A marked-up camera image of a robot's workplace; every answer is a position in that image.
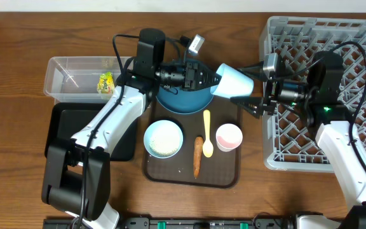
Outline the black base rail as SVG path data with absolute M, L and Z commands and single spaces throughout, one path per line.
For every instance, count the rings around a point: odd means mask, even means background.
M 128 218 L 116 229 L 275 229 L 339 228 L 340 222 L 322 215 L 302 215 L 297 219 L 256 218 L 247 220 Z

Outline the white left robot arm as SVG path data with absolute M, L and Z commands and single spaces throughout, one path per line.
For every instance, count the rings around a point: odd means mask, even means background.
M 164 62 L 167 37 L 159 29 L 142 29 L 135 37 L 137 54 L 118 59 L 120 75 L 107 104 L 69 140 L 54 138 L 46 146 L 42 201 L 75 215 L 69 228 L 115 228 L 108 205 L 111 155 L 130 125 L 141 116 L 159 88 L 193 92 L 216 86 L 221 76 L 199 60 Z

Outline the grey dishwasher rack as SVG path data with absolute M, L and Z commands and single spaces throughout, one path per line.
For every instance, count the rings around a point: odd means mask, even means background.
M 346 41 L 359 43 L 366 53 L 366 20 L 275 16 L 262 31 L 259 56 L 275 52 L 289 69 L 300 71 L 316 52 Z M 356 126 L 366 149 L 366 96 Z M 332 172 L 327 157 L 310 139 L 298 116 L 281 105 L 273 115 L 263 115 L 262 140 L 264 163 L 271 170 Z

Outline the pink white cup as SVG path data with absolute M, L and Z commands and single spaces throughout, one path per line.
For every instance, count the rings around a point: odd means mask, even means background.
M 243 140 L 241 129 L 232 123 L 221 125 L 216 133 L 217 147 L 223 152 L 229 152 L 236 149 Z

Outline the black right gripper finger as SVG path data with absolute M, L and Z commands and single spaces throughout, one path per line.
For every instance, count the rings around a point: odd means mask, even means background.
M 263 64 L 264 62 L 261 61 L 251 66 L 239 67 L 237 68 L 237 70 L 245 76 L 248 76 L 249 78 L 252 78 L 254 80 L 265 81 L 266 75 L 263 71 Z
M 230 101 L 247 111 L 256 119 L 259 119 L 263 115 L 262 97 L 238 96 L 230 98 Z

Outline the clear plastic bin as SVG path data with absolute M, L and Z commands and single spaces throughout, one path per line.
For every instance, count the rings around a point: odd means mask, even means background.
M 116 57 L 52 57 L 47 66 L 44 94 L 56 102 L 105 104 L 111 94 L 100 94 L 97 85 L 101 74 L 120 75 Z

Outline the light blue rice bowl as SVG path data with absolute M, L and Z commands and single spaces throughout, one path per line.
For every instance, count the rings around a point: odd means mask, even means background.
M 155 158 L 170 158 L 177 154 L 183 144 L 183 133 L 180 127 L 170 120 L 156 121 L 146 129 L 144 146 Z

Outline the yellow snack wrapper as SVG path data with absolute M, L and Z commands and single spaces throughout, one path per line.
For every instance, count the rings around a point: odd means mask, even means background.
M 97 83 L 97 92 L 99 94 L 113 94 L 115 89 L 112 72 L 106 72 L 100 75 Z

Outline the black tray bin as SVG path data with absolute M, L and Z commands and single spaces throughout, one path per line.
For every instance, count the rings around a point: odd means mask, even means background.
M 104 104 L 61 102 L 54 105 L 44 155 L 48 146 L 56 139 L 69 141 L 73 134 L 87 126 Z M 135 120 L 119 140 L 111 155 L 111 161 L 127 162 L 135 154 L 138 120 Z

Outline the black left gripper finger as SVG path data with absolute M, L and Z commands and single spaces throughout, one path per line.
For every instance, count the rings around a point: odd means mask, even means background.
M 200 89 L 217 86 L 220 83 L 220 76 L 207 76 L 199 81 Z
M 209 68 L 204 62 L 198 62 L 198 71 L 200 72 L 200 76 L 215 76 L 215 70 Z

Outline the dark blue plate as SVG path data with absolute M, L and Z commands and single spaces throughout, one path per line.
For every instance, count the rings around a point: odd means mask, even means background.
M 184 115 L 202 110 L 214 98 L 210 93 L 210 88 L 184 90 L 181 87 L 174 87 L 170 84 L 171 67 L 176 64 L 185 64 L 186 62 L 199 62 L 199 60 L 188 59 L 184 63 L 163 63 L 156 72 L 156 77 L 160 80 L 160 88 L 157 94 L 158 102 L 167 110 Z M 199 72 L 199 81 L 204 77 L 207 76 L 200 76 Z

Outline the light blue cup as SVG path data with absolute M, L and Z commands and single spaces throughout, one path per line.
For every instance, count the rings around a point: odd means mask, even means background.
M 254 90 L 254 81 L 228 66 L 221 64 L 216 71 L 221 76 L 218 85 L 210 88 L 212 95 L 230 99 L 232 97 L 250 96 Z

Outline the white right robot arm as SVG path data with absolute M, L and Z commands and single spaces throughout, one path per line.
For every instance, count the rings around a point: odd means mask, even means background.
M 231 102 L 259 118 L 272 115 L 281 104 L 299 117 L 330 162 L 349 212 L 340 221 L 319 213 L 299 213 L 281 228 L 366 228 L 366 151 L 353 114 L 338 97 L 344 74 L 343 59 L 334 52 L 318 52 L 307 81 L 288 75 L 277 54 L 266 55 L 251 76 L 265 82 L 263 97 L 232 97 Z

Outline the brown serving tray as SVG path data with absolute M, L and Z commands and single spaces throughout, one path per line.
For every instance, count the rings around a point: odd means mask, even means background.
M 183 133 L 183 144 L 176 155 L 160 159 L 144 155 L 142 170 L 151 181 L 206 186 L 213 188 L 230 188 L 238 180 L 240 168 L 240 148 L 223 152 L 217 147 L 215 133 L 225 124 L 241 123 L 241 111 L 227 99 L 214 97 L 208 104 L 210 111 L 210 140 L 213 144 L 213 155 L 201 159 L 200 172 L 194 177 L 193 156 L 194 140 L 198 136 L 205 137 L 203 112 L 193 114 L 177 114 L 165 109 L 159 102 L 153 105 L 150 122 L 170 120 L 175 122 Z

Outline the yellow plastic spoon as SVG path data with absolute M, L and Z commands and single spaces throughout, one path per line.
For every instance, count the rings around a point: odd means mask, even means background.
M 205 141 L 203 143 L 203 154 L 210 158 L 214 152 L 214 146 L 210 140 L 210 111 L 204 110 L 203 112 L 203 122 L 205 128 Z

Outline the orange carrot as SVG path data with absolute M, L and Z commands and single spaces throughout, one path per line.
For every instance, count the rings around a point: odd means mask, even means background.
M 193 151 L 193 176 L 195 179 L 197 179 L 200 174 L 202 152 L 203 152 L 203 138 L 198 136 L 194 141 L 194 151 Z

